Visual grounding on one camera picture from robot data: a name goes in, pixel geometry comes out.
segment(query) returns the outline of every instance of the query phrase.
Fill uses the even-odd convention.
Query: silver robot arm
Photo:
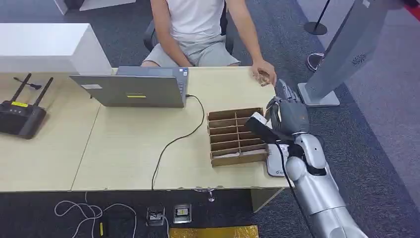
[[[285,84],[283,88],[291,91]],[[256,113],[245,125],[267,144],[289,145],[285,173],[295,184],[297,201],[317,238],[367,238],[347,211],[319,140],[307,133],[305,105],[295,94],[286,98],[274,97],[265,118]]]
[[[367,238],[349,212],[325,160],[322,146],[311,134],[299,134],[286,163],[297,197],[318,238]]]

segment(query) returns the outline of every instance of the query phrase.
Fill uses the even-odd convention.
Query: electrical outlet
[[[163,206],[152,206],[147,208],[147,225],[154,226],[163,226],[165,216],[165,207]]]

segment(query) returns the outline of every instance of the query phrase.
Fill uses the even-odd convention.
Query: man's hand
[[[275,83],[277,81],[277,75],[274,70],[274,66],[267,61],[260,59],[254,61],[252,67],[252,74],[255,78],[260,77],[260,72],[266,73],[270,79],[270,83],[275,87]]]

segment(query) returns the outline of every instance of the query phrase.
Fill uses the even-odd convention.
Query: white cable
[[[170,238],[169,237],[169,222],[168,222],[168,219],[166,218],[166,216],[163,216],[163,219],[165,219],[165,221],[166,221],[166,234],[167,234],[168,238]]]
[[[62,216],[64,216],[65,214],[67,214],[67,212],[69,212],[69,211],[70,211],[73,207],[78,207],[78,208],[79,208],[79,210],[82,212],[83,216],[85,217],[85,219],[83,219],[83,220],[79,223],[79,225],[77,225],[76,232],[74,233],[74,235],[73,235],[71,238],[75,238],[75,237],[76,237],[77,233],[79,232],[79,228],[80,228],[80,226],[81,226],[81,225],[82,225],[85,221],[88,221],[88,220],[93,220],[93,223],[92,223],[91,236],[92,236],[92,238],[95,238],[95,237],[93,236],[93,231],[94,231],[94,228],[95,228],[95,221],[96,221],[96,219],[98,219],[98,218],[102,217],[102,215],[103,215],[104,211],[108,210],[109,208],[111,208],[111,207],[113,207],[113,206],[123,206],[123,207],[126,207],[126,208],[130,209],[130,210],[134,213],[134,230],[133,230],[133,238],[134,238],[134,236],[136,235],[136,229],[137,229],[137,214],[136,214],[136,211],[134,211],[134,209],[133,209],[133,208],[131,208],[130,206],[127,206],[127,205],[125,205],[125,204],[122,204],[122,203],[114,203],[114,204],[112,204],[112,205],[110,205],[110,206],[106,207],[104,210],[102,210],[100,207],[98,207],[98,206],[96,206],[96,205],[89,205],[89,204],[88,204],[87,194],[88,194],[88,192],[85,192],[85,202],[86,202],[86,203],[74,203],[74,202],[72,202],[72,201],[63,200],[63,201],[61,201],[61,202],[57,203],[57,205],[54,207],[54,213],[55,213],[55,215],[56,215],[56,216],[59,216],[59,217],[62,217]],[[65,210],[65,212],[63,212],[62,214],[58,214],[58,213],[57,213],[57,207],[58,207],[61,203],[70,203],[70,204],[72,204],[72,206],[71,206],[71,207],[69,207],[67,210]],[[87,216],[87,215],[85,214],[85,212],[83,211],[83,209],[82,209],[81,205],[83,205],[83,206],[87,206],[87,207],[88,207],[88,208],[92,211],[93,216],[92,216],[92,217]],[[93,208],[98,209],[98,210],[99,210],[99,213],[98,213],[98,214],[96,214],[96,212],[94,211],[94,209],[93,209]]]

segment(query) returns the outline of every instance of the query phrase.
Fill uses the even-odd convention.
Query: cardboard organizer
[[[210,112],[207,115],[211,165],[265,161],[267,145],[246,128],[245,122],[262,108]]]

